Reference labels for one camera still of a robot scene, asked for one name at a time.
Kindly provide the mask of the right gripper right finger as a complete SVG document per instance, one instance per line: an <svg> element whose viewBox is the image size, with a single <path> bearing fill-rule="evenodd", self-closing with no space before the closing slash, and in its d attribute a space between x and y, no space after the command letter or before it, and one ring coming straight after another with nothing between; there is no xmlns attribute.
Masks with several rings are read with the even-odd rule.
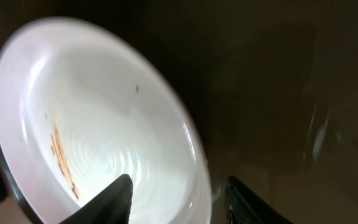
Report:
<svg viewBox="0 0 358 224"><path fill-rule="evenodd" d="M227 179L225 210L227 224L292 224L234 176Z"/></svg>

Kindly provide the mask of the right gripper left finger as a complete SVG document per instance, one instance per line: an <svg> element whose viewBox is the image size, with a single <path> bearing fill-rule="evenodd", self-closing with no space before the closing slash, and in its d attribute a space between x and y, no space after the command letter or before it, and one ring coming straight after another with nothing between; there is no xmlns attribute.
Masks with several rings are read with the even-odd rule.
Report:
<svg viewBox="0 0 358 224"><path fill-rule="evenodd" d="M60 224L128 224L132 196L132 179L122 174Z"/></svg>

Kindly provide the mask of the white plate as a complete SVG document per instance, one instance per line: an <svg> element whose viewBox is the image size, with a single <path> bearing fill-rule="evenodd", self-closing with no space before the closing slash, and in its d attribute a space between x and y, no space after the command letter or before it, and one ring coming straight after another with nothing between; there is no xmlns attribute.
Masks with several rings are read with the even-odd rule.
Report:
<svg viewBox="0 0 358 224"><path fill-rule="evenodd" d="M118 36L51 17L0 51L0 148L38 221L60 223L120 175L131 223L209 223L201 141L158 70Z"/></svg>

